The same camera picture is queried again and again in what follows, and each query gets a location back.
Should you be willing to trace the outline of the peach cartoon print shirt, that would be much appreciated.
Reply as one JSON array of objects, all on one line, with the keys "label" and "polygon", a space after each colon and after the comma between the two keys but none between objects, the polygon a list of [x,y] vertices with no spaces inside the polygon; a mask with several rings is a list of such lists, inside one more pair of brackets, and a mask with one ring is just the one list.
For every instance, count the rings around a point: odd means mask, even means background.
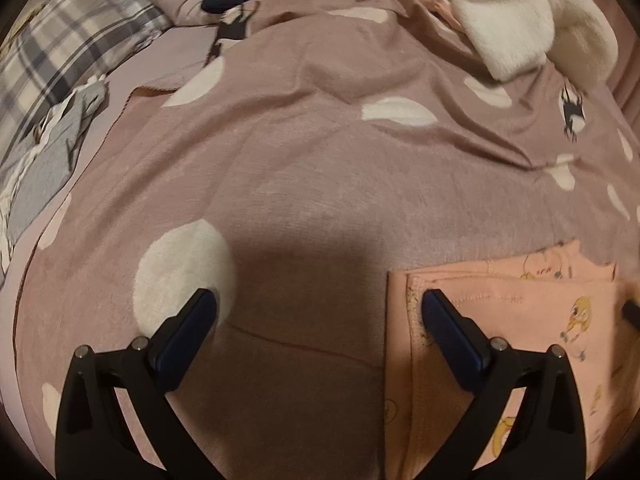
[{"label": "peach cartoon print shirt", "polygon": [[559,344],[572,366],[593,474],[639,430],[639,332],[623,317],[639,283],[598,266],[578,242],[502,260],[393,271],[385,337],[385,475],[411,479],[445,442],[471,397],[420,320],[422,295],[441,290],[489,337],[544,351]]}]

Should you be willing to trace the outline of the grey folded garment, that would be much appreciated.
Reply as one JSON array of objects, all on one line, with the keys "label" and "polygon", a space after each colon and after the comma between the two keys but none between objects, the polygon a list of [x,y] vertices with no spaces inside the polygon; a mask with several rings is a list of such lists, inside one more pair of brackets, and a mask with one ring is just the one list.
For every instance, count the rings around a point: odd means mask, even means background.
[{"label": "grey folded garment", "polygon": [[50,108],[1,166],[1,245],[13,246],[72,176],[94,115],[107,97],[93,76]]}]

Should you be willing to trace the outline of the mauve spotted blanket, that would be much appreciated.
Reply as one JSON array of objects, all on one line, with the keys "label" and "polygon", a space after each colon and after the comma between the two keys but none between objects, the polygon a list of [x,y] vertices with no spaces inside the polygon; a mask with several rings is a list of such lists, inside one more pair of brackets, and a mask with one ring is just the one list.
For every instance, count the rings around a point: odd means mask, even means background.
[{"label": "mauve spotted blanket", "polygon": [[416,0],[254,0],[130,93],[22,277],[16,378],[54,468],[73,351],[221,317],[169,402],[230,479],[383,479],[393,271],[578,242],[639,283],[639,138],[552,64],[496,84]]}]

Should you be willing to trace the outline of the plaid pillow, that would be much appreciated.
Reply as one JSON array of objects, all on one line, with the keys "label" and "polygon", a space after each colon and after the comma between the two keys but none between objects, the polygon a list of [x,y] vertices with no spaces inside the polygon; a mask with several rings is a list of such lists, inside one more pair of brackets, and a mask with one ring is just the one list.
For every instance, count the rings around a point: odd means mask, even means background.
[{"label": "plaid pillow", "polygon": [[50,108],[170,26],[150,0],[51,0],[1,53],[1,157]]}]

